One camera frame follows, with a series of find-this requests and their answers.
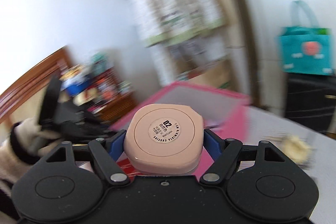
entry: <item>gloved hand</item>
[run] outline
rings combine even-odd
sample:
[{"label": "gloved hand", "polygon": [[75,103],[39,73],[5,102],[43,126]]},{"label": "gloved hand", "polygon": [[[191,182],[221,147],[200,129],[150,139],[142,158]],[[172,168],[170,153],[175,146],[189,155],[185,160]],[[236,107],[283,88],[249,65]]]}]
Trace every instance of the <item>gloved hand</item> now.
[{"label": "gloved hand", "polygon": [[41,126],[36,123],[34,118],[24,120],[15,127],[14,131],[21,147],[26,151],[28,151],[36,137],[42,137],[47,140],[55,140],[37,152],[37,155],[40,157],[49,153],[54,147],[63,141],[60,139],[61,135],[57,132],[50,130],[41,131]]}]

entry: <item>pink tray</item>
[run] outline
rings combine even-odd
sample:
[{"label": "pink tray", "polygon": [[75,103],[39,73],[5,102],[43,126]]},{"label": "pink tray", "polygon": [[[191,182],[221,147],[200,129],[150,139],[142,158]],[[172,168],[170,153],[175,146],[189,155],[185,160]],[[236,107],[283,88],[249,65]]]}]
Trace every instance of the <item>pink tray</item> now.
[{"label": "pink tray", "polygon": [[[204,121],[216,121],[220,124],[213,131],[222,139],[235,138],[244,141],[247,134],[245,106],[249,102],[247,95],[230,90],[193,85],[188,82],[174,82],[139,104],[113,124],[112,129],[116,131],[127,129],[134,114],[145,105],[178,104],[190,106],[203,117]],[[194,175],[199,179],[212,163],[212,158],[203,149],[201,161]]]}]

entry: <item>wooden cabinet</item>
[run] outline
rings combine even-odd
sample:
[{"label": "wooden cabinet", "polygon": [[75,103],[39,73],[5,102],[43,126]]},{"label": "wooden cabinet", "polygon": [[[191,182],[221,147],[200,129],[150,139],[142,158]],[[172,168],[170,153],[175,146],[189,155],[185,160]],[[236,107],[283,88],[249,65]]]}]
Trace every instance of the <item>wooden cabinet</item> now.
[{"label": "wooden cabinet", "polygon": [[132,92],[123,95],[118,94],[113,101],[109,102],[105,108],[98,112],[100,114],[99,118],[103,121],[114,123],[130,112],[136,105]]},{"label": "wooden cabinet", "polygon": [[285,118],[322,134],[335,132],[336,78],[288,73]]}]

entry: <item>pink compact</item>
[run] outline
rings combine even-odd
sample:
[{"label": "pink compact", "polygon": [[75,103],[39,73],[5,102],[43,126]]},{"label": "pink compact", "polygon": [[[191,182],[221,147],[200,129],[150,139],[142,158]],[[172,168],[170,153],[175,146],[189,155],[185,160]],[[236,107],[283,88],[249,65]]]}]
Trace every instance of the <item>pink compact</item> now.
[{"label": "pink compact", "polygon": [[184,105],[142,107],[135,113],[124,141],[129,161],[143,174],[191,174],[202,148],[202,116]]}]

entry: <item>black sleeve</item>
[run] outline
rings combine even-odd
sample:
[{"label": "black sleeve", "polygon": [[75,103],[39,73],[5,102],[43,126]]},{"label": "black sleeve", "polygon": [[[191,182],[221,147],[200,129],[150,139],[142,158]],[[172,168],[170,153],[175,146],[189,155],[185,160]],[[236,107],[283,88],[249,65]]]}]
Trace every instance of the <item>black sleeve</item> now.
[{"label": "black sleeve", "polygon": [[[29,155],[26,152],[26,150],[20,145],[15,134],[15,127],[17,127],[19,124],[20,123],[16,123],[10,132],[9,137],[10,145],[13,149],[14,154],[18,157],[19,160],[21,160],[26,164],[33,165],[40,159],[40,157]],[[1,180],[1,181],[7,186],[6,187],[7,190],[12,189],[13,186],[12,183],[8,182],[7,180]],[[16,212],[16,209],[14,207],[11,198],[1,188],[0,188],[0,211],[2,211],[3,213],[5,213],[6,215],[15,220],[19,220],[19,215]]]},{"label": "black sleeve", "polygon": [[[2,182],[4,182],[9,187],[9,189],[12,189],[13,184],[6,180],[3,180]],[[11,198],[6,195],[2,189],[0,189],[0,211],[15,220],[19,220],[19,215],[17,214]]]},{"label": "black sleeve", "polygon": [[20,123],[14,124],[12,131],[10,133],[10,145],[15,153],[15,155],[19,158],[19,160],[27,163],[29,165],[33,165],[37,163],[40,159],[38,156],[32,156],[27,153],[27,151],[20,145],[16,134],[14,132],[15,127],[17,127]]}]

